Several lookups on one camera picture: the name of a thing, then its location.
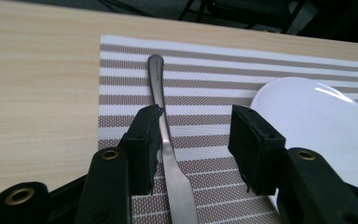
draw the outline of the screw hole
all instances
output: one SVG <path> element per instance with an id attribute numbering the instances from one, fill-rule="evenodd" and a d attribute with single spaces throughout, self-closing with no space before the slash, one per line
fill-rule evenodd
<path id="1" fill-rule="evenodd" d="M 34 196 L 33 188 L 15 189 L 6 197 L 5 204 L 17 205 L 27 202 Z"/>
<path id="2" fill-rule="evenodd" d="M 92 224 L 104 223 L 108 218 L 109 218 L 109 211 L 101 210 L 94 213 L 94 215 L 92 215 L 91 223 Z"/>
<path id="3" fill-rule="evenodd" d="M 101 155 L 101 157 L 104 160 L 108 161 L 108 160 L 112 160 L 112 159 L 116 158 L 118 156 L 118 154 L 119 153 L 117 150 L 107 150 Z"/>
<path id="4" fill-rule="evenodd" d="M 315 155 L 308 151 L 299 151 L 297 152 L 299 158 L 306 160 L 306 161 L 313 161 L 316 159 Z"/>
<path id="5" fill-rule="evenodd" d="M 348 212 L 339 213 L 339 217 L 347 223 L 358 224 L 358 217 Z"/>

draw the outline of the gray stripe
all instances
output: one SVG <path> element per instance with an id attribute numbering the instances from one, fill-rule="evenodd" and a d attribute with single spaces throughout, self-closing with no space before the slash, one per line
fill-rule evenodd
<path id="1" fill-rule="evenodd" d="M 130 127 L 135 116 L 100 116 L 98 127 Z M 169 115 L 172 126 L 229 124 L 230 115 Z"/>
<path id="2" fill-rule="evenodd" d="M 132 214 L 135 216 L 170 210 L 166 194 L 142 198 L 133 197 L 132 204 Z"/>
<path id="3" fill-rule="evenodd" d="M 133 219 L 134 224 L 167 224 L 172 223 L 171 220 L 171 213 L 163 213 L 163 214 L 156 214 L 156 215 L 150 215 L 145 217 L 135 217 Z"/>
<path id="4" fill-rule="evenodd" d="M 256 218 L 256 223 L 281 223 L 278 214 L 266 197 L 253 199 L 245 202 L 219 204 L 217 206 L 202 207 L 199 209 L 199 219 L 201 223 L 226 220 L 234 217 L 245 217 L 260 213 L 271 212 L 270 215 Z M 241 223 L 255 223 L 254 217 L 243 219 Z"/>
<path id="5" fill-rule="evenodd" d="M 117 61 L 117 60 L 101 60 L 101 67 L 146 70 L 146 63 Z M 210 66 L 184 65 L 184 64 L 171 64 L 171 63 L 165 63 L 164 70 L 174 71 L 174 72 L 208 73 L 208 74 L 219 74 L 219 75 L 237 75 L 237 76 L 253 76 L 253 77 L 305 77 L 310 79 L 358 82 L 358 77 L 344 77 L 344 76 L 305 74 L 305 73 L 296 73 L 296 72 L 281 72 L 281 71 L 267 71 L 267 70 L 251 70 L 251 69 L 227 68 L 227 67 L 210 67 Z"/>
<path id="6" fill-rule="evenodd" d="M 165 96 L 166 105 L 249 105 L 252 98 Z M 151 105 L 149 95 L 100 95 L 100 105 Z"/>
<path id="7" fill-rule="evenodd" d="M 354 87 L 334 87 L 338 91 L 346 92 L 346 93 L 358 93 L 358 88 Z"/>
<path id="8" fill-rule="evenodd" d="M 127 78 L 101 76 L 100 84 L 104 86 L 149 86 L 148 78 L 145 77 Z M 174 88 L 260 90 L 265 84 L 266 83 L 164 79 L 164 87 Z"/>
<path id="9" fill-rule="evenodd" d="M 181 171 L 185 175 L 238 169 L 237 163 L 233 157 L 198 161 L 179 161 L 178 163 Z"/>
<path id="10" fill-rule="evenodd" d="M 157 171 L 155 173 L 155 177 L 159 177 L 159 176 L 164 176 L 164 168 L 162 165 L 162 162 L 158 162 L 157 163 Z"/>
<path id="11" fill-rule="evenodd" d="M 290 66 L 290 67 L 309 67 L 309 68 L 322 68 L 322 69 L 358 72 L 358 67 L 349 67 L 349 66 L 323 64 L 323 63 L 290 62 L 290 61 L 275 60 L 275 59 L 201 53 L 201 52 L 174 50 L 174 49 L 151 49 L 151 48 L 101 44 L 101 51 L 138 54 L 138 55 L 159 54 L 161 56 L 205 59 L 205 60 L 213 60 L 218 62 L 264 63 L 264 64 L 283 65 L 283 66 Z"/>

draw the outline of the white plate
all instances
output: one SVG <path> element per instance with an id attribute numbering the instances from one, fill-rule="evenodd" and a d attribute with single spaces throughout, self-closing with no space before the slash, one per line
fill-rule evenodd
<path id="1" fill-rule="evenodd" d="M 265 85 L 251 108 L 286 138 L 287 149 L 320 153 L 345 182 L 358 187 L 358 103 L 324 84 L 285 77 Z"/>

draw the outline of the floor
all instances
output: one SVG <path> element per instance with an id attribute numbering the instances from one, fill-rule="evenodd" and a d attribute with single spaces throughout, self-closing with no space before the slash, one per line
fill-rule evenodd
<path id="1" fill-rule="evenodd" d="M 176 0 L 176 1 L 166 1 L 166 0 L 16 0 L 22 2 L 30 2 L 37 4 L 45 4 L 52 6 L 60 7 L 73 7 L 81 8 L 88 10 L 104 11 L 104 12 L 114 12 L 114 13 L 124 13 L 124 14 L 134 14 L 134 15 L 146 15 L 153 16 L 157 18 L 167 19 L 167 20 L 178 20 L 180 14 L 182 13 L 187 0 Z M 191 6 L 191 10 L 198 11 L 201 0 L 195 0 Z M 293 3 L 289 5 L 290 8 L 294 8 L 296 5 Z M 310 2 L 307 2 L 302 10 L 298 13 L 295 21 L 287 31 L 287 34 L 295 35 L 299 32 L 316 14 L 317 9 Z M 184 17 L 184 21 L 195 22 L 196 20 L 195 13 L 187 13 Z M 202 18 L 202 23 L 219 25 L 219 26 L 228 26 L 236 28 L 244 28 L 246 24 L 237 23 L 233 21 L 225 21 L 210 16 L 204 16 Z M 252 28 L 253 30 L 259 31 L 269 31 L 269 32 L 280 32 L 279 29 L 274 27 L 267 27 L 262 25 L 256 25 Z"/>

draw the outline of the black bracket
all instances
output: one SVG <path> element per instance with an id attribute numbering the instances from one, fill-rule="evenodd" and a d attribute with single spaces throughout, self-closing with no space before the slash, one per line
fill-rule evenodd
<path id="1" fill-rule="evenodd" d="M 299 147 L 286 150 L 284 143 L 256 111 L 232 107 L 228 149 L 255 194 L 279 189 L 283 223 L 358 223 L 358 197 L 323 156 Z"/>

